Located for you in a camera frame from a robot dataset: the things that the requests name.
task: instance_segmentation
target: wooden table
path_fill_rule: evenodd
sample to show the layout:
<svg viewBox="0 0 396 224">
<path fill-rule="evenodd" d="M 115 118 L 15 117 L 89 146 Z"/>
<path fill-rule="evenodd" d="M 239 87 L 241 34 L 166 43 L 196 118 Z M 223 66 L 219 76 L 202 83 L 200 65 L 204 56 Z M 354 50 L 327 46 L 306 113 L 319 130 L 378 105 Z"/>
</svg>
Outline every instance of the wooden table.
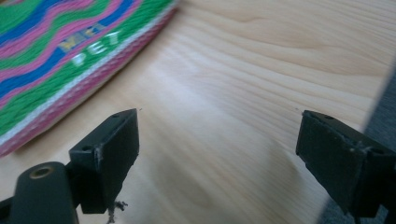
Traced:
<svg viewBox="0 0 396 224">
<path fill-rule="evenodd" d="M 392 0 L 182 1 L 101 90 L 0 160 L 1 199 L 25 169 L 68 162 L 107 116 L 137 108 L 141 154 L 117 223 L 315 223 L 328 196 L 294 153 L 301 113 L 361 130 L 395 52 Z"/>
</svg>

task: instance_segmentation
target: striped fabric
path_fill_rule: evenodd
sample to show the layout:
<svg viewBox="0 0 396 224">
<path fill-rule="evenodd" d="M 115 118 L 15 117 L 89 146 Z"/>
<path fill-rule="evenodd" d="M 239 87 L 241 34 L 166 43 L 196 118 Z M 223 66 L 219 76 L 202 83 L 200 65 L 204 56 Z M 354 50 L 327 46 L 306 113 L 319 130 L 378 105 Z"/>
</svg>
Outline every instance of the striped fabric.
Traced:
<svg viewBox="0 0 396 224">
<path fill-rule="evenodd" d="M 169 21 L 177 0 L 0 5 L 0 157 L 46 131 Z"/>
</svg>

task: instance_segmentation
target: screw hole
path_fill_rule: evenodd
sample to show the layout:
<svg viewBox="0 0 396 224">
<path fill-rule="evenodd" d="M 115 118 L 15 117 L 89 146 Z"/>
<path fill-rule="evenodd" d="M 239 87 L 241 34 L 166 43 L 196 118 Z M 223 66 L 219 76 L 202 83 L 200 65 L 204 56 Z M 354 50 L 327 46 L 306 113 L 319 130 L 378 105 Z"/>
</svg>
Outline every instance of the screw hole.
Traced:
<svg viewBox="0 0 396 224">
<path fill-rule="evenodd" d="M 40 167 L 30 173 L 30 178 L 32 179 L 39 179 L 43 178 L 47 175 L 50 175 L 53 172 L 53 168 L 50 166 Z"/>
<path fill-rule="evenodd" d="M 83 151 L 90 151 L 90 150 L 93 150 L 93 147 L 91 147 L 91 146 L 85 146 L 85 147 L 82 148 L 82 150 L 83 150 Z"/>
<path fill-rule="evenodd" d="M 385 154 L 384 150 L 378 149 L 378 148 L 372 148 L 372 149 L 370 149 L 370 151 L 372 151 L 372 152 L 374 152 L 376 154 L 380 154 L 380 155 Z"/>
</svg>

